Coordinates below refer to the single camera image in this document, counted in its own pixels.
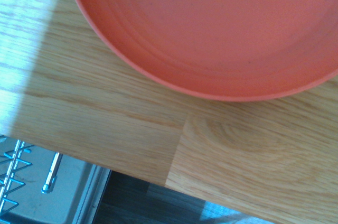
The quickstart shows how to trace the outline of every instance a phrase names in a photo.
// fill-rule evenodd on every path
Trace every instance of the butcher block countertop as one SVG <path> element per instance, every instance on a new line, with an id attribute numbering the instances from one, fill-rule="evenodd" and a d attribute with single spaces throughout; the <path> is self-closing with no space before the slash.
<path id="1" fill-rule="evenodd" d="M 210 101 L 132 69 L 74 0 L 0 0 L 0 30 L 0 134 L 275 223 L 338 223 L 337 77 Z"/>

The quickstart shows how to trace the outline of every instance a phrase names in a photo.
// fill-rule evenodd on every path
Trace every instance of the orange bowl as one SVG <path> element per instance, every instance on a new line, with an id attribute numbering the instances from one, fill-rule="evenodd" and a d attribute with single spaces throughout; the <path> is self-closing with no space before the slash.
<path id="1" fill-rule="evenodd" d="M 124 61 L 172 89 L 253 101 L 338 73 L 338 0 L 76 0 Z"/>

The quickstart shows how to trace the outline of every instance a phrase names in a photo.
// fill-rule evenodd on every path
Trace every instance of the kitchen floor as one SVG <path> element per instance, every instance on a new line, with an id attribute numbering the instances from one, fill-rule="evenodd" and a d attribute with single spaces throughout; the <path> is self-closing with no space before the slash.
<path id="1" fill-rule="evenodd" d="M 94 224 L 271 224 L 131 176 L 112 172 Z"/>

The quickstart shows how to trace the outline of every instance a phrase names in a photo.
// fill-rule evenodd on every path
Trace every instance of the dish rack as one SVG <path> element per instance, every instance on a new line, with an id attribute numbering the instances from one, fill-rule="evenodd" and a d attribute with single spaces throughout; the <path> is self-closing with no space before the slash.
<path id="1" fill-rule="evenodd" d="M 6 136 L 0 135 L 0 142 L 5 140 Z M 23 152 L 30 153 L 31 148 L 33 147 L 34 145 L 27 146 L 24 141 L 18 139 L 13 150 L 5 152 L 3 156 L 0 155 L 2 159 L 5 158 L 5 160 L 0 161 L 0 165 L 8 165 L 7 171 L 0 175 L 0 223 L 11 224 L 10 222 L 3 220 L 2 216 L 19 206 L 18 202 L 10 199 L 10 194 L 26 185 L 26 183 L 16 179 L 15 174 L 33 165 L 31 162 L 21 158 Z M 45 185 L 41 190 L 42 193 L 52 192 L 61 159 L 62 154 L 56 153 L 47 175 Z"/>

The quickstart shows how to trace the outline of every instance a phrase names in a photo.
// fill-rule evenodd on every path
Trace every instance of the metal wire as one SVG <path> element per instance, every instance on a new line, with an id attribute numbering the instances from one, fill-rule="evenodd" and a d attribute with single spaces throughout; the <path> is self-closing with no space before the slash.
<path id="1" fill-rule="evenodd" d="M 21 182 L 17 179 L 15 179 L 15 173 L 18 171 L 21 171 L 23 169 L 26 169 L 27 167 L 31 166 L 31 162 L 27 162 L 23 159 L 21 159 L 21 155 L 23 151 L 29 152 L 29 149 L 32 148 L 34 145 L 25 146 L 25 142 L 21 140 L 17 140 L 15 144 L 14 150 L 8 151 L 4 153 L 4 156 L 7 159 L 0 162 L 0 165 L 8 164 L 7 172 L 0 175 L 0 217 L 14 208 L 16 208 L 19 203 L 13 200 L 8 199 L 8 195 L 11 194 L 14 191 L 19 190 L 26 184 L 24 182 Z M 19 163 L 23 163 L 24 166 L 18 167 Z M 11 189 L 13 183 L 15 183 L 16 187 Z M 5 210 L 6 204 L 11 204 L 12 206 L 7 208 Z M 10 222 L 3 220 L 0 218 L 0 223 L 10 224 Z"/>

